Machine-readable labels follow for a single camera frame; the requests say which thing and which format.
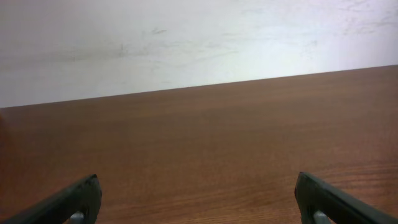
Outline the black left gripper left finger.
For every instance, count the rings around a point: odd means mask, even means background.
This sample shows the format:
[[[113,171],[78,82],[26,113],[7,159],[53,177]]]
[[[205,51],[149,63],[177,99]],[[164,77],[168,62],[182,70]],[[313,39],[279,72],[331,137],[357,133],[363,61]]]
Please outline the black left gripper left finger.
[[[97,175],[84,177],[3,223],[94,224],[101,207],[102,191]]]

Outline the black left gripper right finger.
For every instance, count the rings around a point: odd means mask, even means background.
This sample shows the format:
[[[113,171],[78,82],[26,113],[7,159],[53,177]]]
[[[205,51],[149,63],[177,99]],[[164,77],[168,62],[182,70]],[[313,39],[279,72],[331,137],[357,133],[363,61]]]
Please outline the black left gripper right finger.
[[[302,223],[397,224],[397,218],[308,173],[298,174],[295,199]]]

